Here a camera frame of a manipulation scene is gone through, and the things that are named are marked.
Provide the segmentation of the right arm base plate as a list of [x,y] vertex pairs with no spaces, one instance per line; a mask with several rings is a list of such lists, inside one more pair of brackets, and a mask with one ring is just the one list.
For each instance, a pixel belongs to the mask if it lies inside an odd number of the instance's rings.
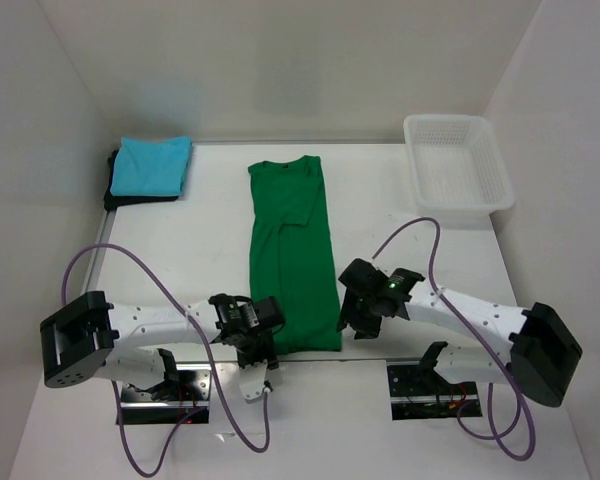
[[391,414],[394,421],[482,416],[474,382],[450,384],[435,372],[428,373],[416,362],[386,364]]

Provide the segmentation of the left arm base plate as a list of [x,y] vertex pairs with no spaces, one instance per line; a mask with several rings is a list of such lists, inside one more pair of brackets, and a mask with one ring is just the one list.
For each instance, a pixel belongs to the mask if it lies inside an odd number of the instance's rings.
[[207,365],[178,364],[179,382],[139,390],[124,385],[120,391],[125,426],[207,424],[211,372]]

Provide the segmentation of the green t-shirt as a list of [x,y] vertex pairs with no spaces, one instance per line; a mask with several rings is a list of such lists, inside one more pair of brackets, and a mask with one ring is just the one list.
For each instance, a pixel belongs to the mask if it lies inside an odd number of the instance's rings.
[[276,353],[339,351],[340,302],[321,158],[262,161],[248,168],[254,223],[251,297],[273,296],[285,316]]

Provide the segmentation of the black t-shirt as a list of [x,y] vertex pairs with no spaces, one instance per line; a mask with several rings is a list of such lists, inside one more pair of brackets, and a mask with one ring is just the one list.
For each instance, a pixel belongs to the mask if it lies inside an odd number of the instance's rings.
[[106,212],[116,211],[120,207],[140,205],[140,204],[151,204],[151,203],[165,203],[174,202],[179,199],[178,196],[171,197],[160,197],[160,196],[115,196],[111,192],[114,176],[115,160],[119,150],[114,150],[109,158],[107,159],[107,165],[109,168],[108,186],[103,196],[104,209]]

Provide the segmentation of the light blue t-shirt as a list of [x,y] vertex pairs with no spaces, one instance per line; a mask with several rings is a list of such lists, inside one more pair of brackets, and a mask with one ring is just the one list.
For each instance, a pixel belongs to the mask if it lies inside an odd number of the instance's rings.
[[180,197],[193,143],[181,136],[161,141],[121,138],[114,160],[111,193],[130,197]]

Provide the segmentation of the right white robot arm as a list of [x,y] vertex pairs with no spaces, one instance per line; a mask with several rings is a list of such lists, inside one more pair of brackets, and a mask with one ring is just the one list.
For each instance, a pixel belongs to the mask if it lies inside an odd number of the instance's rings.
[[339,277],[345,297],[337,328],[355,339],[375,339],[383,320],[428,323],[478,341],[476,347],[432,343],[421,357],[418,380],[430,393],[464,382],[514,382],[526,398],[546,407],[562,405],[583,350],[556,310],[489,303],[404,268],[387,275],[372,263],[353,260]]

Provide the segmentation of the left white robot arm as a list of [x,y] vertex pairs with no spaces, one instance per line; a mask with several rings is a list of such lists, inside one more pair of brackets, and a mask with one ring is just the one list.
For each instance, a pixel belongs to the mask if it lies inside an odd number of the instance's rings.
[[179,387],[170,344],[221,344],[233,348],[239,388],[247,401],[259,399],[266,374],[277,368],[274,333],[285,317],[273,297],[254,302],[217,294],[183,307],[113,304],[90,291],[40,324],[44,384],[60,389],[103,378],[172,397]]

